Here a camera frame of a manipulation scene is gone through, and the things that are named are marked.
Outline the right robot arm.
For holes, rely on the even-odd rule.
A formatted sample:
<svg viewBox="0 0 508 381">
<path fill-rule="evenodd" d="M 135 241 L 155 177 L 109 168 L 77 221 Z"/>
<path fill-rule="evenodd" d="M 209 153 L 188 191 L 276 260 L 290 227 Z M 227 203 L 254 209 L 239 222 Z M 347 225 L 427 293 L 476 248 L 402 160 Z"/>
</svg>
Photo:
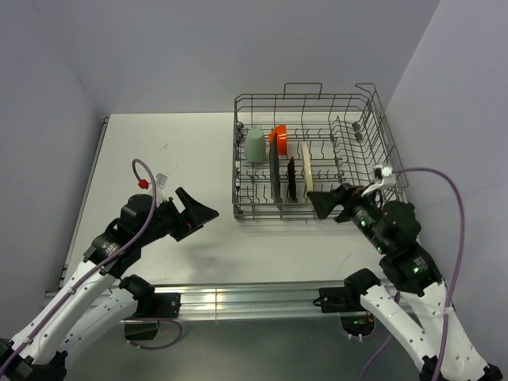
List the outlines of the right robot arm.
<svg viewBox="0 0 508 381">
<path fill-rule="evenodd" d="M 501 370 L 476 351 L 455 309 L 447 305 L 444 278 L 417 241 L 421 226 L 414 206 L 390 201 L 379 207 L 363 191 L 344 183 L 307 196 L 320 219 L 341 206 L 334 220 L 352 222 L 381 254 L 384 275 L 414 313 L 406 313 L 367 268 L 344 280 L 345 304 L 371 312 L 409 354 L 421 380 L 501 380 Z"/>
</svg>

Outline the black square floral plate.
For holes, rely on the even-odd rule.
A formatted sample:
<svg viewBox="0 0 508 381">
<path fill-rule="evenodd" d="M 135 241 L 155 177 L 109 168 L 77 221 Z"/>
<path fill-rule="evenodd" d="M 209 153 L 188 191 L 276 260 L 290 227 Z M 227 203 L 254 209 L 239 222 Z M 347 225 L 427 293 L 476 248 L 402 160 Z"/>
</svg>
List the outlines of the black square floral plate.
<svg viewBox="0 0 508 381">
<path fill-rule="evenodd" d="M 271 180 L 271 196 L 278 209 L 282 209 L 282 198 L 280 190 L 279 176 L 279 153 L 277 146 L 278 134 L 275 133 L 270 143 L 269 164 L 270 164 L 270 180 Z"/>
</svg>

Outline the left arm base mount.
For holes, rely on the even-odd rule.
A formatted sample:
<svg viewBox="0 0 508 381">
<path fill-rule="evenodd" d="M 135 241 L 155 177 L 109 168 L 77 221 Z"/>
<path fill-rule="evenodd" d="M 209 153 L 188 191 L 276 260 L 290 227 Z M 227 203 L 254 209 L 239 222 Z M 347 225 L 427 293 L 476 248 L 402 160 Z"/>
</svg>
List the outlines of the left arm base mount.
<svg viewBox="0 0 508 381">
<path fill-rule="evenodd" d="M 171 334 L 170 329 L 164 328 L 164 324 L 170 324 L 175 327 L 176 335 L 160 347 L 178 343 L 183 336 L 183 327 L 176 321 L 180 306 L 180 293 L 155 293 L 141 299 L 136 312 L 125 321 L 125 339 L 132 344 L 153 341 L 159 333 Z"/>
</svg>

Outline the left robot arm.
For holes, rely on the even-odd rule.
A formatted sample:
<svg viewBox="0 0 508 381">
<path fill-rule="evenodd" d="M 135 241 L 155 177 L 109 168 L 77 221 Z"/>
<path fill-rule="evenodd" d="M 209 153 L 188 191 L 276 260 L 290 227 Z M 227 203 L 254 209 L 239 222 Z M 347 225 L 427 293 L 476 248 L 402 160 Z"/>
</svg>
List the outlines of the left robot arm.
<svg viewBox="0 0 508 381">
<path fill-rule="evenodd" d="M 166 236 L 181 241 L 219 213 L 175 191 L 171 198 L 135 194 L 118 218 L 96 237 L 75 273 L 51 302 L 19 333 L 1 341 L 1 374 L 9 380 L 62 380 L 79 352 L 125 319 L 175 318 L 179 296 L 164 302 L 154 286 L 126 270 L 141 258 L 143 247 Z"/>
</svg>

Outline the orange bowl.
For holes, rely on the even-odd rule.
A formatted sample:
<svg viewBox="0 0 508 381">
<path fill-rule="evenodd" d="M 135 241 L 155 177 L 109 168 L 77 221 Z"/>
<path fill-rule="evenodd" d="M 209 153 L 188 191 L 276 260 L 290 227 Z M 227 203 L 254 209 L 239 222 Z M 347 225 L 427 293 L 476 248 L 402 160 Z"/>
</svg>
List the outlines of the orange bowl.
<svg viewBox="0 0 508 381">
<path fill-rule="evenodd" d="M 281 156 L 286 156 L 287 147 L 287 126 L 277 125 L 269 134 L 269 143 L 276 142 L 277 152 Z"/>
</svg>

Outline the cream green round plate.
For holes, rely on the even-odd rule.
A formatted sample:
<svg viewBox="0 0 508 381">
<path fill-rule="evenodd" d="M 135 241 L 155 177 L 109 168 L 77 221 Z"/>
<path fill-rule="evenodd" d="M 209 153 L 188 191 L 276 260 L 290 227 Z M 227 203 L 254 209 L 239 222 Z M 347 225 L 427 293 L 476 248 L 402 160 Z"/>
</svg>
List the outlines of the cream green round plate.
<svg viewBox="0 0 508 381">
<path fill-rule="evenodd" d="M 310 150 L 306 142 L 301 143 L 303 178 L 308 191 L 314 190 L 313 172 L 311 167 Z"/>
</svg>

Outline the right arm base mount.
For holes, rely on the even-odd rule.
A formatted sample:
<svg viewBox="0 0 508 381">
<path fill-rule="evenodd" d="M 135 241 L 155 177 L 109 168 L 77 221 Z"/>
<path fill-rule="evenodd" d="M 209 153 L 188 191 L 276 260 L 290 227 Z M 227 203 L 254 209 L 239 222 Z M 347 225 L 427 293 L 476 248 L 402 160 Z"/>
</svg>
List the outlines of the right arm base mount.
<svg viewBox="0 0 508 381">
<path fill-rule="evenodd" d="M 365 341 L 381 333 L 374 315 L 360 305 L 346 286 L 319 288 L 312 304 L 323 314 L 336 314 L 342 334 L 349 340 Z"/>
</svg>

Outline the red floral small plate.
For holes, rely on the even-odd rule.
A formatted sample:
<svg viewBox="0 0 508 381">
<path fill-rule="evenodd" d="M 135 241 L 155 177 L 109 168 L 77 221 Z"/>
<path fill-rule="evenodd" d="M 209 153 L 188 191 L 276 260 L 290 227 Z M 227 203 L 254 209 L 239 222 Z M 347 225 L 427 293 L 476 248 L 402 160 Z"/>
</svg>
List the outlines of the red floral small plate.
<svg viewBox="0 0 508 381">
<path fill-rule="evenodd" d="M 288 194 L 292 203 L 297 203 L 297 184 L 294 157 L 291 157 L 287 165 Z"/>
</svg>

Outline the green cup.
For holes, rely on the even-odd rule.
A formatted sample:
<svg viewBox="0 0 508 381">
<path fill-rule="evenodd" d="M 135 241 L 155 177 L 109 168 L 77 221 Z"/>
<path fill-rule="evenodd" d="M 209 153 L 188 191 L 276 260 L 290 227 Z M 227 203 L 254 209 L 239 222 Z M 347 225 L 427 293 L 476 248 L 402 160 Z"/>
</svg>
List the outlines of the green cup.
<svg viewBox="0 0 508 381">
<path fill-rule="evenodd" d="M 247 161 L 258 164 L 264 161 L 266 155 L 265 136 L 261 129 L 253 128 L 247 133 L 244 154 Z"/>
</svg>

